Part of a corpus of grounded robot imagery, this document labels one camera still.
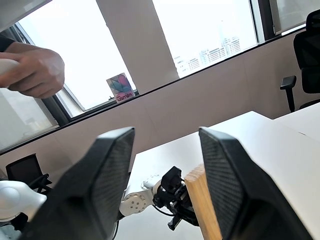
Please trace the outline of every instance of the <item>chair backrest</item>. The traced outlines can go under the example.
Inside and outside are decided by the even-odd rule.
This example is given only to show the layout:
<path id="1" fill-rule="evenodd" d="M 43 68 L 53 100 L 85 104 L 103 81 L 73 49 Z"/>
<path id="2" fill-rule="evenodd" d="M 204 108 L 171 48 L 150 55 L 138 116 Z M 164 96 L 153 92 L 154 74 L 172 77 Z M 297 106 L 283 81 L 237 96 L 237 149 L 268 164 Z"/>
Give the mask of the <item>chair backrest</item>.
<path id="1" fill-rule="evenodd" d="M 320 9 L 310 13 L 306 19 L 306 30 L 320 31 Z"/>
<path id="2" fill-rule="evenodd" d="M 308 15 L 306 31 L 295 36 L 293 45 L 302 71 L 303 90 L 309 94 L 320 93 L 320 10 Z"/>
<path id="3" fill-rule="evenodd" d="M 300 69 L 320 66 L 320 29 L 298 33 L 293 45 Z"/>
<path id="4" fill-rule="evenodd" d="M 36 154 L 32 154 L 8 164 L 6 167 L 8 179 L 30 184 L 43 175 Z"/>

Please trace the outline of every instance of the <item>table surface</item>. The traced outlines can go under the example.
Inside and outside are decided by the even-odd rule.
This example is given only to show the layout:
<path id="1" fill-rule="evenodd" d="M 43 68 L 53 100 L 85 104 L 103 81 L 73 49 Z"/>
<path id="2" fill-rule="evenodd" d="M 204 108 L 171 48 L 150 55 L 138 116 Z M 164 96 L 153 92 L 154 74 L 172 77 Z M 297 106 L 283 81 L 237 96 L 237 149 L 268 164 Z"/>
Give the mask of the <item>table surface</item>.
<path id="1" fill-rule="evenodd" d="M 248 112 L 210 128 L 234 136 L 241 142 L 251 159 L 274 180 L 312 237 L 320 240 L 320 142 L 299 133 L 301 131 L 294 125 L 299 126 L 301 121 L 290 121 L 291 118 L 288 118 L 291 125 L 287 127 L 283 118 L 274 121 Z M 200 139 L 196 132 L 137 154 L 129 183 L 142 182 L 150 175 L 163 175 L 172 166 L 180 168 L 185 176 L 202 163 Z M 172 232 L 167 227 L 170 220 L 149 207 L 140 214 L 123 219 L 117 238 L 149 239 L 152 234 L 156 240 L 203 239 L 199 227 L 183 221 Z"/>
<path id="2" fill-rule="evenodd" d="M 320 103 L 275 119 L 297 132 L 320 141 Z"/>

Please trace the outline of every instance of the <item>wooden block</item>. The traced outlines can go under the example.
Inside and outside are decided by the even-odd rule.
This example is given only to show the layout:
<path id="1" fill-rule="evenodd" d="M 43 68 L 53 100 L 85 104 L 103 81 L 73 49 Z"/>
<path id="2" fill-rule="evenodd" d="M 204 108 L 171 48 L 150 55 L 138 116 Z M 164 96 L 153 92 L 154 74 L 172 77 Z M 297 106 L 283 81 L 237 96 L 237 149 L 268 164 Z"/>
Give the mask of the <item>wooden block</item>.
<path id="1" fill-rule="evenodd" d="M 204 240 L 221 240 L 221 232 L 208 189 L 204 165 L 184 178 Z"/>

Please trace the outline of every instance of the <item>wall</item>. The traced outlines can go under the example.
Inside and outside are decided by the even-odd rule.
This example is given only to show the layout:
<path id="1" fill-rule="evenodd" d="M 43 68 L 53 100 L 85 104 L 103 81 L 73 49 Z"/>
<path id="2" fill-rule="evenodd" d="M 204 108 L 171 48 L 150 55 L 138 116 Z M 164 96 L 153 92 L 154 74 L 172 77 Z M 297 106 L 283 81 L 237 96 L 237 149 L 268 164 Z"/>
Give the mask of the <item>wall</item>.
<path id="1" fill-rule="evenodd" d="M 285 76 L 300 76 L 293 38 L 258 47 L 20 147 L 0 156 L 0 168 L 37 153 L 43 171 L 55 180 L 108 130 L 135 126 L 136 154 L 251 110 L 269 118 L 287 114 L 286 94 L 279 85 Z M 297 106 L 319 98 L 303 93 L 300 77 L 294 96 Z"/>

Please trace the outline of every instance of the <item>robotic arm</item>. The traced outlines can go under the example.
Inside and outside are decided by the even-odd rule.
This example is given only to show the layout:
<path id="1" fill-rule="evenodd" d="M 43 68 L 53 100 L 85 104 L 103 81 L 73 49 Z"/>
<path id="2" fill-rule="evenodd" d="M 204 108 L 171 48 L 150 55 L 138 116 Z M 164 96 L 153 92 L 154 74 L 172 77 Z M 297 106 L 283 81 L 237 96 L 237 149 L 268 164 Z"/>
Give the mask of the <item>robotic arm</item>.
<path id="1" fill-rule="evenodd" d="M 8 222 L 20 213 L 30 221 L 47 200 L 43 194 L 33 191 L 20 181 L 0 181 L 0 222 Z"/>
<path id="2" fill-rule="evenodd" d="M 45 195 L 23 182 L 0 181 L 0 222 L 8 222 L 20 213 L 27 215 L 30 222 L 46 200 Z M 166 207 L 172 213 L 173 219 L 168 223 L 171 230 L 175 230 L 181 220 L 199 226 L 181 170 L 175 166 L 163 177 L 156 175 L 141 184 L 129 185 L 120 203 L 119 220 L 141 213 L 150 205 L 157 209 Z"/>
<path id="3" fill-rule="evenodd" d="M 122 198 L 119 211 L 123 217 L 138 214 L 148 206 L 166 207 L 173 216 L 168 227 L 175 230 L 181 220 L 199 226 L 181 170 L 172 167 L 162 178 L 152 176 L 142 184 L 129 185 Z"/>

